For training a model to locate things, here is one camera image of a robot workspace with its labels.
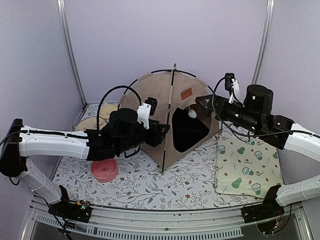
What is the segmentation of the beige pet tent fabric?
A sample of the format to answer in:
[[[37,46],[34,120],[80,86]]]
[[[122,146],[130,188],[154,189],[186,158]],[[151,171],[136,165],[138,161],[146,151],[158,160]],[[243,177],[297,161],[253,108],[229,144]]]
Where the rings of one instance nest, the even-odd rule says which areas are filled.
[[[157,99],[151,119],[170,126],[160,145],[142,145],[162,172],[221,132],[215,114],[206,114],[196,103],[197,97],[209,94],[208,84],[191,73],[176,67],[156,70],[136,79],[130,87],[142,101]]]

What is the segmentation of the black tent pole one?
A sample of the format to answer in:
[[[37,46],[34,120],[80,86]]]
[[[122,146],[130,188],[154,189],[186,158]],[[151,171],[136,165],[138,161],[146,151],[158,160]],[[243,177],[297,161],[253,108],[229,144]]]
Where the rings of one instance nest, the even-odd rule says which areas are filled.
[[[177,109],[184,111],[188,107],[196,111],[197,119],[209,129],[207,136],[222,133],[214,114],[206,116],[201,106],[196,103],[197,97],[210,94],[208,84],[200,78],[180,70],[160,70],[141,76],[132,85],[132,88],[139,94],[143,102],[149,97],[157,99],[155,112],[150,118],[161,124],[170,125],[170,130],[166,134],[168,137],[187,122],[187,118],[184,117],[177,124],[173,124]]]

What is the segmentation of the black tent pole two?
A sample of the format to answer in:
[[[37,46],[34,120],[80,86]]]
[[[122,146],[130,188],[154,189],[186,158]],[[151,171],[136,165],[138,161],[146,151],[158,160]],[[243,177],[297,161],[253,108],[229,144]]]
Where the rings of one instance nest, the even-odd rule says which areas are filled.
[[[174,78],[175,78],[175,72],[177,71],[177,64],[174,63],[172,69],[171,69],[171,82],[170,82],[170,91],[169,91],[169,99],[168,99],[168,108],[167,108],[167,117],[166,117],[166,124],[170,124],[170,114],[171,114],[171,105],[172,105],[172,94],[173,94],[173,85],[174,85]],[[167,139],[168,135],[165,136],[164,139],[164,148],[163,148],[163,158],[162,158],[162,167],[161,167],[161,174],[164,174],[165,170],[165,162],[166,162],[166,145],[167,145]]]

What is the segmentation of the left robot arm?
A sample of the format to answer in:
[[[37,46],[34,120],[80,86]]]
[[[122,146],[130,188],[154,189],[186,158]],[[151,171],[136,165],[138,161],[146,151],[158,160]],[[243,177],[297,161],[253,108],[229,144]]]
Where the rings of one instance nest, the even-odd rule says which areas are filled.
[[[138,110],[121,108],[113,111],[102,129],[53,131],[33,128],[14,119],[2,140],[0,172],[26,184],[63,216],[74,213],[67,190],[53,183],[30,160],[31,156],[71,157],[103,161],[119,156],[138,145],[160,145],[170,125],[149,118],[148,105]]]

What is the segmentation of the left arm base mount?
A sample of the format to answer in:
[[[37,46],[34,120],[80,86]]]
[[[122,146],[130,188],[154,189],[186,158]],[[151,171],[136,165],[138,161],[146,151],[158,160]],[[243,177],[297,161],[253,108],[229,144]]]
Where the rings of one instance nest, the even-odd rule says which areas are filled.
[[[48,208],[51,215],[82,223],[88,223],[92,214],[90,204],[82,200],[77,203],[61,200],[58,203],[49,204]]]

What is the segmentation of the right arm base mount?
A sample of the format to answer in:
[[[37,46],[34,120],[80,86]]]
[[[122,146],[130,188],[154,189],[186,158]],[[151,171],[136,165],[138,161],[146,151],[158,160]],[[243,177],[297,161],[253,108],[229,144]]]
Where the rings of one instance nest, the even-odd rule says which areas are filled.
[[[258,222],[277,216],[282,216],[285,213],[283,207],[274,203],[260,203],[245,205],[241,209],[241,215],[245,223]]]

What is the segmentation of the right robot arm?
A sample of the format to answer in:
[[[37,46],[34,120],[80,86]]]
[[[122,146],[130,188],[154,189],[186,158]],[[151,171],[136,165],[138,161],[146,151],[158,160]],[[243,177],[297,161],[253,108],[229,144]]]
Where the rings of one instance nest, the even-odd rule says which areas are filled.
[[[253,138],[303,160],[320,161],[320,135],[294,120],[272,114],[274,93],[262,85],[249,85],[243,103],[230,102],[216,93],[198,96],[197,105],[208,117],[213,115],[233,134]],[[269,218],[278,207],[316,199],[320,196],[320,175],[314,174],[291,184],[272,186],[259,206],[262,218]]]

